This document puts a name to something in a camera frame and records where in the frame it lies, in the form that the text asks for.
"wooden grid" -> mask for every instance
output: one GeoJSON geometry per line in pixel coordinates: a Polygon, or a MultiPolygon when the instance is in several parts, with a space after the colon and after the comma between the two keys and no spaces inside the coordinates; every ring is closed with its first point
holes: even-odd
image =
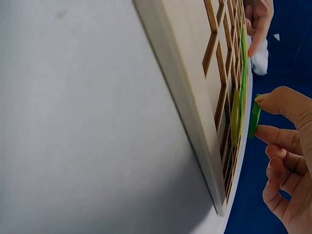
{"type": "Polygon", "coordinates": [[[223,215],[238,155],[237,147],[233,147],[237,138],[236,130],[231,129],[231,113],[241,107],[234,106],[234,97],[241,93],[243,73],[242,0],[134,3],[215,210],[223,215]]]}
{"type": "Polygon", "coordinates": [[[210,76],[209,73],[214,59],[217,61],[219,70],[221,88],[214,110],[214,122],[220,146],[224,188],[228,200],[238,154],[237,148],[232,147],[230,120],[234,92],[235,90],[240,91],[241,88],[243,71],[241,30],[245,20],[244,6],[241,0],[218,0],[218,4],[213,0],[204,0],[204,3],[212,33],[202,65],[208,85],[210,82],[216,82],[212,81],[216,77],[210,76]]]}

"white tissue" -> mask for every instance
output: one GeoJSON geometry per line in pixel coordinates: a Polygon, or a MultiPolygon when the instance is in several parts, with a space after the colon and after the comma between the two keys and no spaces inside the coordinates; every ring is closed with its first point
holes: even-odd
{"type": "MultiPolygon", "coordinates": [[[[248,44],[252,42],[251,37],[248,36],[248,44]]],[[[251,58],[253,71],[260,76],[264,76],[268,71],[269,63],[269,51],[268,51],[268,41],[265,39],[260,45],[257,53],[251,58]]]]}

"fingernail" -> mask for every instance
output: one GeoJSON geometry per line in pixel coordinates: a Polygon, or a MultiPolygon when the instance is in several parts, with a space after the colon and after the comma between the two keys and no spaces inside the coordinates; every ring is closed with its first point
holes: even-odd
{"type": "Polygon", "coordinates": [[[265,98],[266,98],[267,94],[261,94],[261,95],[258,95],[256,98],[255,98],[255,102],[259,103],[259,102],[262,102],[265,98]]]}

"green block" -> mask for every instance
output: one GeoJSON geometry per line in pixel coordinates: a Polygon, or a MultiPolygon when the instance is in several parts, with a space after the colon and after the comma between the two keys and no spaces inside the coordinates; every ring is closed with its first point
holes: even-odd
{"type": "Polygon", "coordinates": [[[261,112],[261,109],[258,106],[258,104],[255,102],[253,105],[252,118],[251,118],[250,124],[249,124],[249,133],[248,133],[249,139],[254,138],[254,134],[255,134],[255,131],[257,129],[259,119],[260,119],[260,112],[261,112]]]}

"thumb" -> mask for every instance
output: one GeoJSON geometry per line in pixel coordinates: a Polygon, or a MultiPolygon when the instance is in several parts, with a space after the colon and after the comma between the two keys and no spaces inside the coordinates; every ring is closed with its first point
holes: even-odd
{"type": "Polygon", "coordinates": [[[255,100],[271,114],[282,114],[294,123],[307,167],[312,175],[312,99],[288,87],[278,87],[255,100]]]}

